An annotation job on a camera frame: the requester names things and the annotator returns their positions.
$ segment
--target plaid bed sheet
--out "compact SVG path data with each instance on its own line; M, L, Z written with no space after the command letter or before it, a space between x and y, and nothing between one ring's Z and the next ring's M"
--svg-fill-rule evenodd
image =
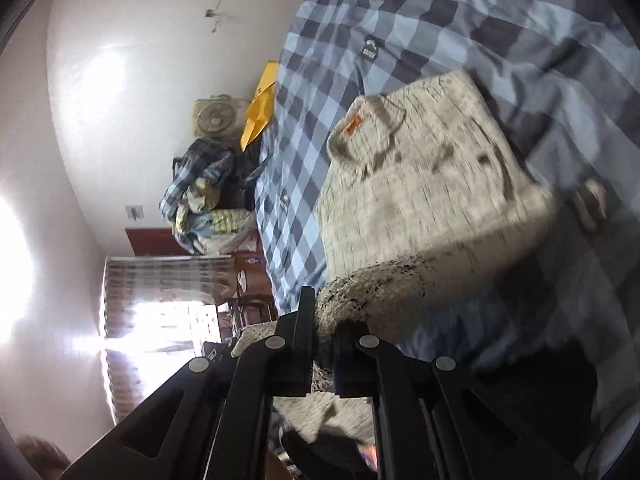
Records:
M578 338L596 366L603 475L640 420L640 52L606 0L305 0L287 35L263 133L257 219L276 304L295 310L325 279L312 210L325 141L361 94L466 68L537 181L607 188L604 229L563 210L528 258L472 300L431 314L402 350L492 368Z

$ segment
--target yellow envelope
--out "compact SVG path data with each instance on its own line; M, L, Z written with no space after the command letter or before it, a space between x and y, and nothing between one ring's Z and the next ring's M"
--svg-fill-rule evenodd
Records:
M273 115L273 100L275 98L275 83L278 75L278 63L269 61L262 72L262 77L255 90L254 100L244 113L246 124L240 138L240 149L244 152L269 123Z

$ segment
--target pile of clothes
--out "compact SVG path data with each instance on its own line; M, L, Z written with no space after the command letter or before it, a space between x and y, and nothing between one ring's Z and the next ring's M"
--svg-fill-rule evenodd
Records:
M255 231L257 150L238 153L215 139L197 139L160 201L176 241L191 254L229 254Z

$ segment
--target wall outlet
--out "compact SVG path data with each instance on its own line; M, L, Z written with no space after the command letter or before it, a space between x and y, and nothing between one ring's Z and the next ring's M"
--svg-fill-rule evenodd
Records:
M141 205L126 205L124 209L127 212L127 218L129 220L138 221L145 217L145 212Z

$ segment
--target dark cloth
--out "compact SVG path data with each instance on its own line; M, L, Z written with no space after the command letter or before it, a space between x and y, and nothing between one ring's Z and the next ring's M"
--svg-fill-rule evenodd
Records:
M541 351L478 379L568 462L590 443L598 380L580 343Z
M311 444L288 430L282 445L306 480L376 480L378 475L367 466L358 452L357 442L335 433L318 433Z
M260 142L249 144L244 152L236 152L234 170L225 180L218 209L255 209L255 181L260 175L258 158Z

